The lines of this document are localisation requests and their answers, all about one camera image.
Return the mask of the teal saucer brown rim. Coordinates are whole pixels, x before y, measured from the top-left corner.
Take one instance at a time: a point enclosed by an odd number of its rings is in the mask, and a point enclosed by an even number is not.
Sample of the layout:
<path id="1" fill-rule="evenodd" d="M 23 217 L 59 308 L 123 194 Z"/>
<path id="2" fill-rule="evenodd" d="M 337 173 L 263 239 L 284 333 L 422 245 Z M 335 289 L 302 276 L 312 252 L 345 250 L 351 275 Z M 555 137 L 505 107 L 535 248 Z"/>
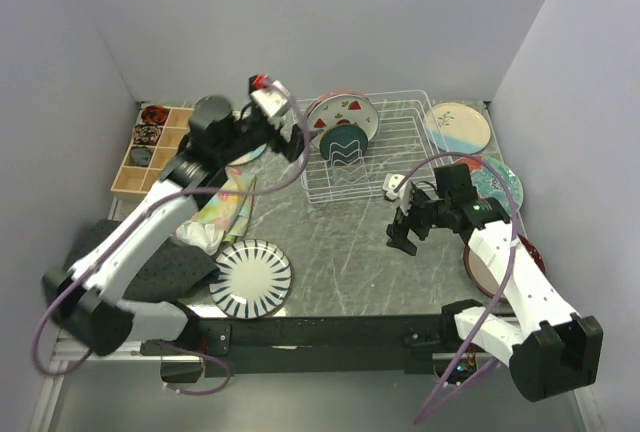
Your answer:
<path id="1" fill-rule="evenodd" d="M 369 144 L 364 130 L 354 124 L 338 124 L 320 139 L 322 158 L 331 165 L 349 165 L 361 158 Z"/>

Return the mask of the watermelon pattern plate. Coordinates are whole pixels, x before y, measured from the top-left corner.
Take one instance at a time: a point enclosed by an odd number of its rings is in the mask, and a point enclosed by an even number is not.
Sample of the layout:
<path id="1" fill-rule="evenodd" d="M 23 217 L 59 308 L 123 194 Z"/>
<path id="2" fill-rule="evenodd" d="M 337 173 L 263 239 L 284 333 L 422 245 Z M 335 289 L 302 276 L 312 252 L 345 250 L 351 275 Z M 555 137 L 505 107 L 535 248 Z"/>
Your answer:
<path id="1" fill-rule="evenodd" d="M 307 126 L 311 132 L 321 136 L 338 124 L 359 126 L 371 140 L 379 129 L 380 114 L 368 97 L 340 95 L 319 103 L 306 115 Z"/>

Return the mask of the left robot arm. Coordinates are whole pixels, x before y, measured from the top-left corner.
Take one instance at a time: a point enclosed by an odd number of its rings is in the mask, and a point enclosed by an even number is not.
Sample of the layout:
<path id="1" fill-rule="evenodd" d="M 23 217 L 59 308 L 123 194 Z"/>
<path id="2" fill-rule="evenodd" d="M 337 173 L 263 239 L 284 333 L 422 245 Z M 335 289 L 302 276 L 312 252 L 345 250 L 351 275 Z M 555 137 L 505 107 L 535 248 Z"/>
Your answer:
<path id="1" fill-rule="evenodd" d="M 308 154 L 304 118 L 289 139 L 280 133 L 282 117 L 297 108 L 290 93 L 276 88 L 253 92 L 251 113 L 242 119 L 223 96 L 201 99 L 177 154 L 134 212 L 68 271 L 45 274 L 49 318 L 98 356 L 128 340 L 162 340 L 176 353 L 193 351 L 200 340 L 195 313 L 177 302 L 136 302 L 124 294 L 169 236 L 226 183 L 227 165 L 263 144 L 290 162 Z"/>

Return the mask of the cream blue plate left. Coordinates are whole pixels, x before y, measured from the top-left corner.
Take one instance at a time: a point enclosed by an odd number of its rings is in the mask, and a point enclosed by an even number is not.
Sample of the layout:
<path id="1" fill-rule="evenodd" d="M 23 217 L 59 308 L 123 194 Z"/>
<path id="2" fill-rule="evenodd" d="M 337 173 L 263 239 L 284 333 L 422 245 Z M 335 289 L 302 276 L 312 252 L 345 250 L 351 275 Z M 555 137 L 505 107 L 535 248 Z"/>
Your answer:
<path id="1" fill-rule="evenodd" d="M 241 157 L 230 162 L 229 166 L 236 167 L 236 166 L 242 166 L 242 165 L 248 164 L 258 159 L 265 152 L 265 149 L 266 149 L 266 145 L 263 144 L 257 147 L 256 149 L 254 149 L 253 151 L 243 154 Z"/>

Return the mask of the cream blue plate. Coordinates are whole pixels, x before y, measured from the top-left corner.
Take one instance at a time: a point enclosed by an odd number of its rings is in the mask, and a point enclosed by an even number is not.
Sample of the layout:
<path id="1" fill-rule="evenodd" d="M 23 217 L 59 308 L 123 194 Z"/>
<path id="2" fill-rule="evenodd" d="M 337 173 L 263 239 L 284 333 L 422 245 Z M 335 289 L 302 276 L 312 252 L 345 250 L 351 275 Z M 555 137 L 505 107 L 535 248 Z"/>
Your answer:
<path id="1" fill-rule="evenodd" d="M 432 106 L 425 114 L 428 139 L 440 150 L 476 154 L 491 140 L 488 121 L 475 109 L 455 102 Z"/>
<path id="2" fill-rule="evenodd" d="M 229 166 L 236 167 L 236 166 L 242 166 L 242 165 L 248 164 L 258 159 L 265 152 L 265 149 L 266 149 L 266 145 L 263 144 L 257 147 L 256 149 L 254 149 L 253 151 L 243 154 L 241 157 L 230 162 Z"/>

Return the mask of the floral pastel cloth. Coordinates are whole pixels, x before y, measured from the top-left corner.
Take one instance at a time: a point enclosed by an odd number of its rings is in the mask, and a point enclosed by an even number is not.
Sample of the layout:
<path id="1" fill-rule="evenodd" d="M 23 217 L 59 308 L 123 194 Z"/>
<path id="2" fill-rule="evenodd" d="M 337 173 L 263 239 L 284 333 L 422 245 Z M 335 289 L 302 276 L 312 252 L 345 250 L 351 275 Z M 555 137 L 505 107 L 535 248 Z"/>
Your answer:
<path id="1" fill-rule="evenodd" d="M 248 229 L 253 209 L 253 197 L 233 195 L 230 191 L 253 191 L 256 175 L 251 172 L 228 167 L 227 181 L 209 202 L 193 216 L 197 223 L 213 225 L 223 231 L 221 242 L 233 243 L 243 237 Z"/>

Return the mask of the maroon rim beige plate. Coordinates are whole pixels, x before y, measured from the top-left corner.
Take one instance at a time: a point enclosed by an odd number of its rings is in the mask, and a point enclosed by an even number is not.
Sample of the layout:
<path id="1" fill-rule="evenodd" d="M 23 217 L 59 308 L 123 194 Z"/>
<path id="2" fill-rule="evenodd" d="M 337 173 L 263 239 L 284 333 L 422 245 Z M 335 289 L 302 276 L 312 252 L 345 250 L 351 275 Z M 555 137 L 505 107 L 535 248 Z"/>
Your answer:
<path id="1" fill-rule="evenodd" d="M 518 237 L 533 259 L 543 275 L 546 274 L 546 267 L 543 258 L 536 247 L 522 234 Z M 492 298 L 499 288 L 499 284 L 491 274 L 489 268 L 479 258 L 479 256 L 466 245 L 463 252 L 464 267 L 470 280 L 487 297 Z"/>

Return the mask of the cream blue plate right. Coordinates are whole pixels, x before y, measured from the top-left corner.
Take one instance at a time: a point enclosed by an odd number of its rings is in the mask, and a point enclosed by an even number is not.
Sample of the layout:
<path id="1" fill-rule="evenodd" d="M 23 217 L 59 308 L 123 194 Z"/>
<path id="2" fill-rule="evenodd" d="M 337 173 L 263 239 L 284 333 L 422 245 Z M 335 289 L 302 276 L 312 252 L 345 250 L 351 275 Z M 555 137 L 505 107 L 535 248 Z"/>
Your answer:
<path id="1" fill-rule="evenodd" d="M 440 150 L 476 154 L 491 140 L 488 121 L 475 109 L 455 102 L 432 106 L 425 114 L 428 139 Z"/>

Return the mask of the black table front beam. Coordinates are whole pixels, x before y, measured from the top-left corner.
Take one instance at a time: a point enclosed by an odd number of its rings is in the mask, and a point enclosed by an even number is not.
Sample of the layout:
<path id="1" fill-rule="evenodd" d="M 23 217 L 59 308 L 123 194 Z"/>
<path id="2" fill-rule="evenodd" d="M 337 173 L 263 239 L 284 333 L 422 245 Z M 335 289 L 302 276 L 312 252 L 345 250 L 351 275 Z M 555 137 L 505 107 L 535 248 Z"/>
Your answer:
<path id="1" fill-rule="evenodd" d="M 433 358 L 462 344 L 441 314 L 207 318 L 185 348 L 226 362 L 232 373 L 403 371 L 432 374 Z"/>

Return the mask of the wooden compartment box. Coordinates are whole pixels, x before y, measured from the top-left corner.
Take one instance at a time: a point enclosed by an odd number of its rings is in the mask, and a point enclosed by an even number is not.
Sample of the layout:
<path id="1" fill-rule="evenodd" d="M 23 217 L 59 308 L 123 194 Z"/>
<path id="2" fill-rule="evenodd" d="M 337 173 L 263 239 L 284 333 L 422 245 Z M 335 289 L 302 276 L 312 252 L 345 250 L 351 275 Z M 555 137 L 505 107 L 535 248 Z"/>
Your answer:
<path id="1" fill-rule="evenodd" d="M 192 107 L 140 104 L 129 145 L 111 186 L 116 198 L 139 202 L 146 196 L 176 155 L 189 131 L 192 112 Z"/>

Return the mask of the blue striped white plate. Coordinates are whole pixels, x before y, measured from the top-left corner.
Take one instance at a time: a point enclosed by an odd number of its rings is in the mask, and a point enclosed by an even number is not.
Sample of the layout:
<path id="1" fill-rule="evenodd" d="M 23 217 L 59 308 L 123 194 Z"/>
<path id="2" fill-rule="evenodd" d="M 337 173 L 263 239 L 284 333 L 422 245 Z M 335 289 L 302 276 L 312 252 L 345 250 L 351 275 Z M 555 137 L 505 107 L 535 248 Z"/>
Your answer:
<path id="1" fill-rule="evenodd" d="M 254 320 L 280 309 L 292 283 L 292 266 L 271 242 L 248 239 L 225 248 L 215 259 L 217 278 L 209 286 L 226 316 Z"/>

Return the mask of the red black fabric item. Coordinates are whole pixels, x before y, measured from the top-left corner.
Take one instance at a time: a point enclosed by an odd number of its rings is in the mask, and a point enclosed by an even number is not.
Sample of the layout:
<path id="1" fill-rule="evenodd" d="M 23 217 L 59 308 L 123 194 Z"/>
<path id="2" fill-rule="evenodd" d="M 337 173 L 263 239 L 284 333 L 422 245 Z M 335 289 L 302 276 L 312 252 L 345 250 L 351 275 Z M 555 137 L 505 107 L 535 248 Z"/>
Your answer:
<path id="1" fill-rule="evenodd" d="M 158 105 L 145 107 L 140 114 L 140 119 L 144 124 L 164 126 L 169 116 L 169 110 Z"/>

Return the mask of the patterned brown fabric item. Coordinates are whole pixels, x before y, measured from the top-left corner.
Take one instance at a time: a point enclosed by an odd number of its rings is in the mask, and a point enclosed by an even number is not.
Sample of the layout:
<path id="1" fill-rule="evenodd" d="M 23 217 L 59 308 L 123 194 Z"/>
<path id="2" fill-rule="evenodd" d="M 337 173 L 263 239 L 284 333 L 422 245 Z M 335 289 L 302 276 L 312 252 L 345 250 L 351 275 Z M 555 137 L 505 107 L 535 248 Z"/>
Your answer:
<path id="1" fill-rule="evenodd" d="M 132 143 L 138 146 L 156 146 L 162 128 L 156 124 L 137 124 L 133 129 Z"/>

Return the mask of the grey fabric item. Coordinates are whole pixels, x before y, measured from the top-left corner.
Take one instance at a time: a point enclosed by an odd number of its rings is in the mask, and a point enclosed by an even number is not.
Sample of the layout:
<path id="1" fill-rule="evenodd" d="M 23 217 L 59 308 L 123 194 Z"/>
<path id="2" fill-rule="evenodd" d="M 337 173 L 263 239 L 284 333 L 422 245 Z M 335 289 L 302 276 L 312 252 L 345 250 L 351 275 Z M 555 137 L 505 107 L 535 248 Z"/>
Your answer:
<path id="1" fill-rule="evenodd" d="M 145 146 L 134 146 L 129 151 L 129 165 L 147 168 L 153 157 L 153 151 Z"/>

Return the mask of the dark dotted cloth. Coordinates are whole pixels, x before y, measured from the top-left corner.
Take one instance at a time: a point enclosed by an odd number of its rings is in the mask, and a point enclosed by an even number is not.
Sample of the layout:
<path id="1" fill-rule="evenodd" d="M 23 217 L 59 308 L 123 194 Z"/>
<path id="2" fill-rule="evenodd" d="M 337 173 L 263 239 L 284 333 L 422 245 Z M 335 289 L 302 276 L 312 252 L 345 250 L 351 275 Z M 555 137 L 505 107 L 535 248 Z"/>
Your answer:
<path id="1" fill-rule="evenodd" d="M 64 262 L 69 269 L 102 243 L 120 225 L 101 219 L 79 233 Z M 184 299 L 218 277 L 214 260 L 195 246 L 167 239 L 135 275 L 123 298 L 137 302 L 172 302 Z"/>

